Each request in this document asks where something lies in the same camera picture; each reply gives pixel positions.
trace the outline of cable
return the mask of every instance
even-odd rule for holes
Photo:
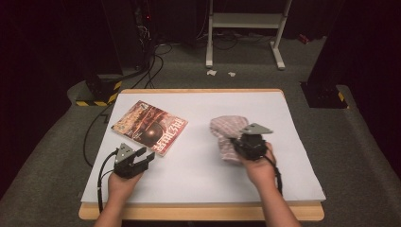
[[[103,180],[103,178],[104,178],[107,174],[109,174],[109,173],[111,173],[111,172],[113,172],[113,171],[114,171],[114,169],[105,172],[105,173],[101,176],[101,180]]]
[[[150,88],[154,88],[153,83],[151,83],[151,76],[150,76],[150,71],[153,69],[154,63],[156,62],[156,58],[153,55],[153,62],[151,63],[151,67],[149,68],[147,75],[149,77],[149,80],[147,84],[145,85],[145,88],[148,88],[148,85],[150,84]]]
[[[125,80],[125,79],[130,79],[130,78],[137,77],[137,76],[145,73],[146,71],[148,71],[149,70],[149,64],[148,63],[150,62],[150,57],[154,54],[154,52],[156,50],[156,48],[155,48],[156,44],[155,43],[156,43],[156,41],[158,39],[158,36],[159,36],[159,34],[155,34],[152,39],[151,38],[148,39],[148,47],[146,48],[146,51],[144,51],[144,62],[145,62],[145,65],[144,65],[144,67],[141,68],[140,71],[132,73],[132,74],[129,74],[129,75],[126,75],[126,76],[124,76],[122,78],[108,79],[108,80],[105,80],[105,81],[107,81],[107,82],[119,82],[119,81],[122,81],[122,80]]]
[[[114,102],[112,104],[110,104],[109,106],[107,106],[103,111],[101,111],[96,117],[95,119],[92,121],[91,125],[89,126],[88,130],[85,133],[85,136],[83,138],[83,158],[85,159],[85,162],[88,166],[93,167],[94,165],[92,165],[89,161],[88,158],[86,157],[86,140],[88,139],[88,135],[89,135],[89,131],[91,130],[91,128],[94,126],[95,121],[97,121],[97,119],[103,115],[104,112],[106,112],[111,106],[114,105]]]
[[[242,36],[242,37],[238,37],[238,42],[241,44],[261,44],[264,42],[268,42],[270,41],[274,36],[263,36],[261,35],[259,38],[257,38],[254,41],[245,41],[245,40],[241,40],[244,38],[249,38],[248,36]]]
[[[160,61],[162,62],[162,65],[161,65],[160,68],[157,70],[157,72],[149,79],[148,83],[145,85],[145,88],[148,87],[148,84],[152,84],[151,81],[156,77],[156,75],[158,75],[158,74],[160,73],[160,71],[162,71],[163,66],[165,65],[165,61],[163,60],[162,57],[160,57],[160,56],[158,56],[158,55],[155,55],[154,57],[159,58]]]
[[[101,180],[103,178],[103,176],[102,176],[103,168],[106,165],[107,161],[112,156],[116,155],[117,152],[118,152],[118,148],[115,151],[113,151],[112,153],[110,153],[109,156],[107,156],[107,158],[104,160],[104,162],[103,162],[103,164],[102,164],[102,166],[100,168],[100,171],[99,171],[99,176],[97,178],[97,204],[98,204],[98,207],[99,207],[99,213],[101,213],[103,211],[103,197],[102,197],[103,195],[102,195],[102,192],[101,192]]]
[[[276,166],[276,164],[270,158],[268,158],[268,156],[264,155],[263,157],[266,160],[268,160],[268,162],[274,167],[274,173],[275,173],[275,176],[277,178],[277,189],[280,192],[280,194],[283,195],[283,182],[281,181],[281,173],[278,170],[278,167]]]
[[[159,44],[158,46],[156,46],[156,49],[159,48],[160,46],[165,46],[165,45],[168,45],[168,46],[170,47],[166,52],[163,52],[163,53],[156,53],[156,51],[155,51],[155,54],[160,56],[160,55],[164,55],[164,54],[170,53],[171,50],[173,49],[172,44]]]
[[[234,38],[232,40],[228,40],[228,42],[231,42],[231,41],[235,41],[235,42],[233,45],[231,45],[229,47],[226,47],[226,48],[218,47],[217,45],[215,45],[215,43],[213,43],[213,47],[215,47],[216,49],[219,49],[219,50],[229,50],[229,49],[234,48],[238,44],[238,39],[236,38],[236,36],[234,36]]]
[[[148,72],[147,72],[144,76],[142,76],[142,77],[131,87],[131,89],[135,88],[135,87],[148,75],[148,73],[150,72],[150,70],[151,70],[151,68],[149,68]]]
[[[200,33],[197,35],[197,39],[201,36],[201,33],[202,33],[203,30],[204,30],[204,26],[206,25],[207,15],[209,14],[209,13],[208,13],[208,6],[209,6],[209,4],[207,4],[208,2],[209,2],[209,4],[210,4],[210,0],[206,1],[206,4],[205,4],[206,9],[204,10],[203,25],[201,26]]]

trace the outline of yellow and black tape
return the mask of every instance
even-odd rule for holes
[[[341,92],[339,92],[339,98],[340,98],[341,103],[342,103],[344,106],[346,106],[346,108],[348,109],[349,106],[348,106],[347,102],[345,101],[344,95],[343,95]]]
[[[113,87],[113,93],[109,96],[109,98],[107,99],[107,101],[104,100],[76,100],[76,104],[78,106],[108,106],[110,104],[112,104],[118,96],[118,91],[121,87],[121,81],[117,82],[115,84],[115,86]]]

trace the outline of book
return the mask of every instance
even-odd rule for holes
[[[139,100],[112,125],[112,130],[165,156],[187,123],[187,120]]]

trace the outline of crumpled fabric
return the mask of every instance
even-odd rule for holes
[[[210,131],[218,138],[222,160],[236,164],[241,163],[230,138],[239,138],[242,134],[240,130],[248,125],[248,119],[238,115],[224,115],[210,121]]]

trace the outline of stand leg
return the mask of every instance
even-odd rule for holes
[[[213,67],[213,0],[210,0],[209,30],[207,35],[206,67]]]
[[[277,30],[276,39],[274,42],[270,42],[271,50],[273,52],[274,58],[276,59],[277,67],[279,70],[286,69],[283,59],[281,58],[280,51],[278,50],[278,45],[280,43],[281,36],[283,35],[284,27],[286,26],[286,21],[288,18],[288,12],[289,12],[289,8],[291,6],[291,2],[292,2],[292,0],[287,0],[286,6],[284,8],[283,16],[280,21],[280,26],[278,27],[278,30]]]

